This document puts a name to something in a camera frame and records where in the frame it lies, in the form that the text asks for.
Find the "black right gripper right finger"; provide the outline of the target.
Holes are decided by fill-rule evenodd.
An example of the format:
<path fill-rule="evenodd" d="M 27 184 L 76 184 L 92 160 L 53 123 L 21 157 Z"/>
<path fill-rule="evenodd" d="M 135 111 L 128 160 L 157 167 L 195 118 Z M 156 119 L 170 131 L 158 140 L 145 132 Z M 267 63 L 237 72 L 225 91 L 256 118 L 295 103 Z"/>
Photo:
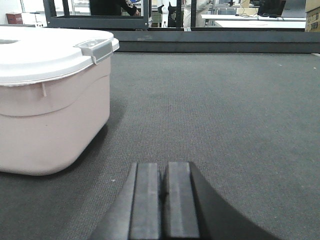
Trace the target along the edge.
<path fill-rule="evenodd" d="M 192 162 L 169 162 L 164 175 L 166 240 L 276 240 L 227 202 Z"/>

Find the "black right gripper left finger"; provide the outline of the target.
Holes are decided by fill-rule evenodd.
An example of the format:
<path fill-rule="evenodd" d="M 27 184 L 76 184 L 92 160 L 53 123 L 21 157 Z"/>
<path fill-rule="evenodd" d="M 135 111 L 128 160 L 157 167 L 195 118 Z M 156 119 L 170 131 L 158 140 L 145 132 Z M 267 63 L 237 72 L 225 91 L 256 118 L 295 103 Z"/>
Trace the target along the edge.
<path fill-rule="evenodd" d="M 133 163 L 127 179 L 89 237 L 91 240 L 160 240 L 161 176 L 157 163 Z"/>

